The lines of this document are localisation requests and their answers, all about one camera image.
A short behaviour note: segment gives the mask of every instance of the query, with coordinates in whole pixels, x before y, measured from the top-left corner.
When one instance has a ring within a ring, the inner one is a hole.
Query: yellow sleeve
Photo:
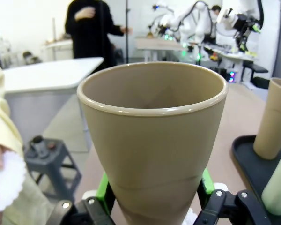
[[[9,117],[10,110],[7,101],[4,99],[4,94],[4,74],[0,68],[0,145],[22,156],[22,138]]]

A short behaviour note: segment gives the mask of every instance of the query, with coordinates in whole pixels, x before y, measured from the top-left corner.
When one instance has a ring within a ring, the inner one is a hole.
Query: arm
[[[14,150],[22,156],[22,139],[9,117],[10,111],[4,94],[4,74],[0,68],[0,145]]]
[[[113,23],[109,6],[103,1],[101,3],[103,4],[103,7],[104,7],[104,19],[105,19],[105,26],[106,26],[107,32],[112,35],[123,36],[124,33],[121,31],[120,26],[114,25],[114,23]]]
[[[66,19],[66,33],[74,34],[77,31],[77,28],[80,26],[80,22],[75,20],[75,14],[77,11],[75,10],[74,3],[72,2],[67,9],[67,19]]]

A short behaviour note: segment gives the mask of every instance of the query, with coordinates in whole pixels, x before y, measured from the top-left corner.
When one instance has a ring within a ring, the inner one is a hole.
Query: gray stool
[[[39,184],[43,175],[47,175],[56,194],[44,194],[50,198],[74,202],[74,191],[81,180],[81,173],[64,142],[62,140],[43,139],[41,136],[38,136],[37,139],[34,138],[34,140],[38,141],[36,143],[34,141],[30,142],[28,150],[25,151],[25,161],[30,174],[33,171],[40,173],[35,182]],[[71,164],[63,163],[66,157],[69,157]],[[62,168],[73,169],[77,172],[70,188],[67,187],[62,176]]]

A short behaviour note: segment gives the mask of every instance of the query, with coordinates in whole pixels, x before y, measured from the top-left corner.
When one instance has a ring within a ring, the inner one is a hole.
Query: yellow jacket
[[[0,68],[0,145],[23,156],[22,138],[9,117],[4,94],[4,74]],[[52,210],[53,206],[27,173],[19,197],[4,210],[2,225],[45,225]]]

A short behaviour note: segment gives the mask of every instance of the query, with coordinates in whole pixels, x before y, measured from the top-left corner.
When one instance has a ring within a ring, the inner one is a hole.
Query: brown cup
[[[227,92],[217,73],[174,62],[112,67],[79,85],[93,143],[128,224],[182,224]]]
[[[281,150],[281,79],[272,78],[268,89],[266,108],[254,151],[264,159],[274,159]]]

